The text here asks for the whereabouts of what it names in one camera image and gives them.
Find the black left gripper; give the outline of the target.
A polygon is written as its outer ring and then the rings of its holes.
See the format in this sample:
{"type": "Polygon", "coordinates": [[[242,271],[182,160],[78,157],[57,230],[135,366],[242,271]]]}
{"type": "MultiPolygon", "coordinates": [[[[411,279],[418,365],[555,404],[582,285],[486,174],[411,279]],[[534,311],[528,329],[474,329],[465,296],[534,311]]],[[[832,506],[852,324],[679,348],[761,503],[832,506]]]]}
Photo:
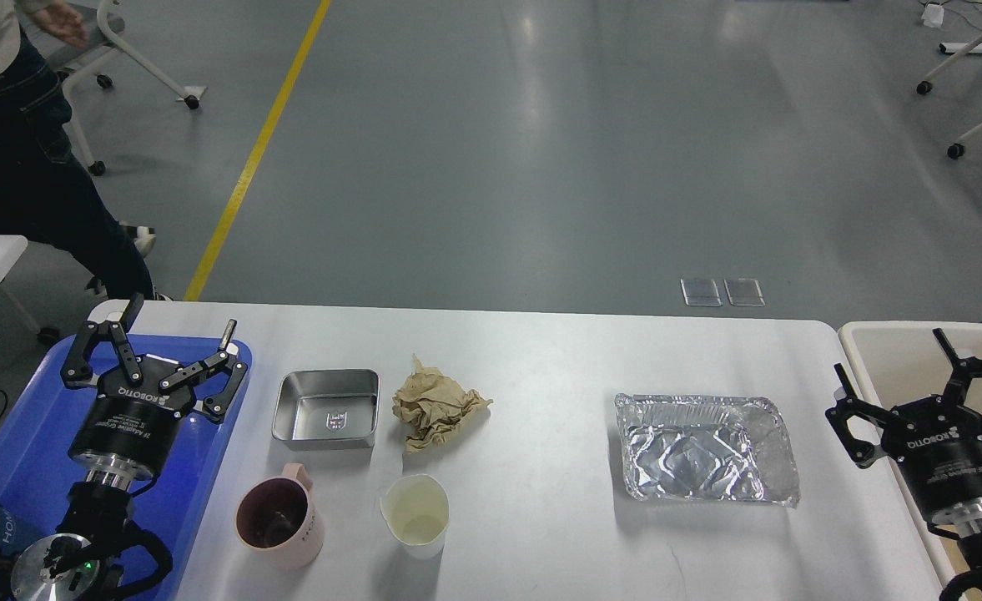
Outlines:
{"type": "Polygon", "coordinates": [[[94,386],[97,374],[91,369],[90,358],[101,343],[112,346],[119,368],[105,372],[98,380],[98,396],[71,442],[68,456],[86,469],[116,457],[133,465],[135,480],[160,475],[184,416],[198,413],[214,425],[223,423],[248,373],[238,347],[232,346],[238,326],[232,319],[213,354],[179,366],[171,374],[148,366],[143,375],[128,341],[128,332],[143,305],[144,296],[136,293],[119,320],[83,323],[60,372],[67,388],[94,386]],[[200,396],[197,388],[220,374],[226,376],[223,388],[200,396]]]}

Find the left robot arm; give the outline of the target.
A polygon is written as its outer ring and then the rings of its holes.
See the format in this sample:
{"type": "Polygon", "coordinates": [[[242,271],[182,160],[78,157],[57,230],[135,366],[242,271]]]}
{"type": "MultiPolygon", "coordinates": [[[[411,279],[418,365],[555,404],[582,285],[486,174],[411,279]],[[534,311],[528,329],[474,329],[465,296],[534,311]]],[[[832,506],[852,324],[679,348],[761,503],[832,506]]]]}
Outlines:
{"type": "Polygon", "coordinates": [[[0,600],[163,598],[189,556],[244,392],[249,350],[83,323],[0,433],[0,600]]]}

